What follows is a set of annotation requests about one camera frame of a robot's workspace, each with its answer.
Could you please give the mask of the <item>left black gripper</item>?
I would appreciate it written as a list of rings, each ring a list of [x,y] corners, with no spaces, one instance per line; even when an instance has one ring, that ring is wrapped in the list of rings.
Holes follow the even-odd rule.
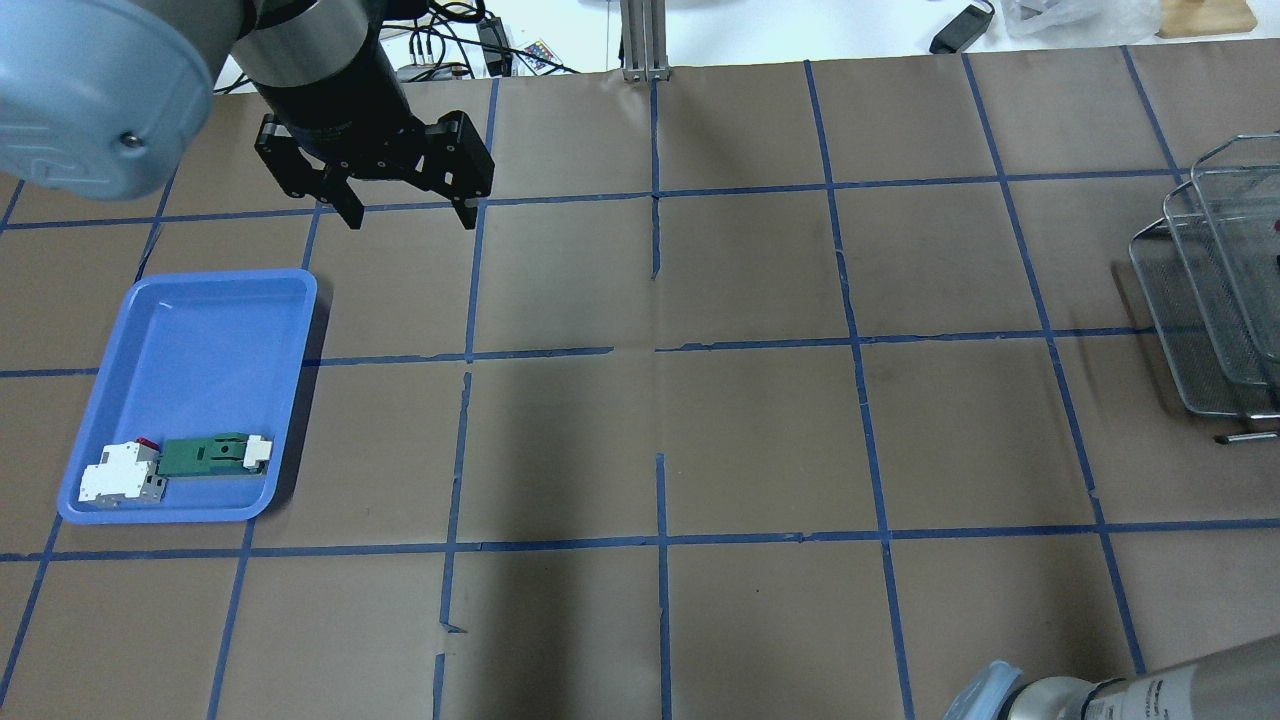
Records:
[[[397,181],[451,201],[462,227],[475,231],[479,206],[492,192],[495,163],[471,117],[448,111],[431,124],[416,117],[384,126],[305,131],[282,118],[262,118],[253,149],[292,197],[330,206],[352,231],[365,205],[349,181]]]

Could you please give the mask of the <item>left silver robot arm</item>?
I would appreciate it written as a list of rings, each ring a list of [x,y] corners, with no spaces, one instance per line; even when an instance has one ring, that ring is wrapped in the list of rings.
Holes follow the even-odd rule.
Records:
[[[381,46],[385,20],[426,1],[5,1],[1,161],[83,199],[166,183],[205,127],[233,60],[268,105],[255,151],[292,197],[357,229],[357,181],[397,181],[477,224],[495,164],[472,119],[411,110]]]

